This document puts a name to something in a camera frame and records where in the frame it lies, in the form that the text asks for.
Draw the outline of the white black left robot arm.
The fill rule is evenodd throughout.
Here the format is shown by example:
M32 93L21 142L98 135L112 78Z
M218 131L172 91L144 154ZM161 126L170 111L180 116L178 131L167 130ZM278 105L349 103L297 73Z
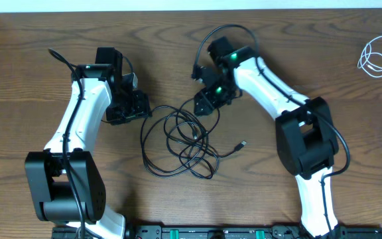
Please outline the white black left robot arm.
M72 94L63 118L42 151L25 159L36 216L62 224L61 238L133 238L122 214L106 203L106 189L93 159L101 122L120 125L152 115L149 97L134 72L122 73L129 59L113 47L99 47L93 64L74 65L49 53L71 71Z

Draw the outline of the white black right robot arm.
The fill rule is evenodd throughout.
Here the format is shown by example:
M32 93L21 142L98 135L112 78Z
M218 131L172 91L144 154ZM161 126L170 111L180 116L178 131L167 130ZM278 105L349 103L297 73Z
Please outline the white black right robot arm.
M210 115L247 92L275 122L277 153L295 177L302 205L301 225L312 238L333 238L330 180L338 140L330 109L321 97L310 99L285 84L249 46L233 48L226 37L213 41L208 53L216 71L195 66L193 78L205 86L194 96L194 114Z

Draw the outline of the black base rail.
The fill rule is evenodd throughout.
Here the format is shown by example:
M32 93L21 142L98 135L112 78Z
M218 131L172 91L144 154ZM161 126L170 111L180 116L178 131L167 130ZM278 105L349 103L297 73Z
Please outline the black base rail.
M134 239L303 239L311 238L301 226L276 224L271 227L167 227L128 226L126 238ZM330 238L382 239L382 228L336 226Z

